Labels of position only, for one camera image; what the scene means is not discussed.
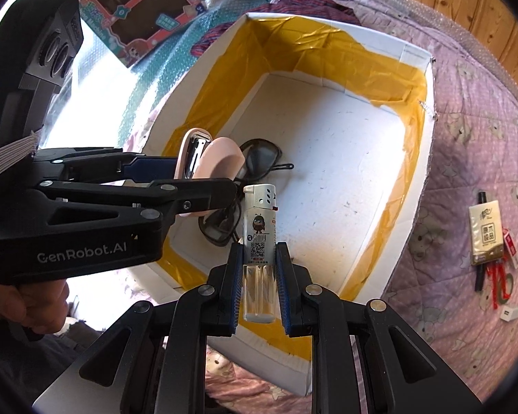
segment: cardboard box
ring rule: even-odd
[[[80,0],[80,15],[127,66],[205,8],[201,0]]]
[[[292,171],[277,188],[277,238],[313,281],[347,300],[380,297],[413,229],[435,124],[431,55],[389,35],[283,14],[241,17],[167,100],[144,148],[176,156],[191,127],[238,144],[265,138]],[[161,300],[205,282],[227,260],[178,219],[149,285]],[[163,293],[158,282],[166,287]],[[296,394],[311,385],[311,340],[290,339],[278,319],[242,322],[210,338],[235,363]]]

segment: toy packaging box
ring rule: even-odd
[[[127,67],[205,8],[201,0],[80,0],[80,15]]]

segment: metal screw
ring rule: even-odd
[[[318,296],[323,291],[323,287],[320,285],[308,285],[305,288],[305,292],[310,296]]]
[[[213,288],[211,285],[202,285],[198,288],[198,292],[202,296],[210,296],[215,292],[215,288]]]
[[[133,309],[138,314],[145,313],[146,311],[149,311],[150,303],[146,302],[145,300],[141,300],[140,302],[137,302],[133,305]]]
[[[161,216],[161,213],[157,210],[153,210],[153,208],[145,208],[140,212],[140,215],[145,219],[157,219]]]
[[[370,308],[372,308],[374,311],[382,312],[385,311],[387,307],[388,306],[385,304],[385,302],[378,298],[370,302]]]

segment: yellow tape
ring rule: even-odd
[[[190,128],[201,127],[217,135],[258,79],[272,71],[301,71],[336,82],[376,107],[395,110],[405,126],[405,159],[399,178],[365,253],[340,294],[353,300],[390,237],[413,178],[424,126],[419,102],[426,100],[426,77],[418,68],[367,51],[348,33],[327,24],[295,16],[247,19],[213,65],[188,117],[175,129],[163,154],[176,156]],[[167,241],[159,264],[185,289],[205,282],[205,275],[175,254]],[[274,347],[310,359],[310,340],[286,337],[279,322],[240,323]]]

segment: lighter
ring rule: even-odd
[[[275,321],[276,193],[271,184],[243,188],[243,318]]]

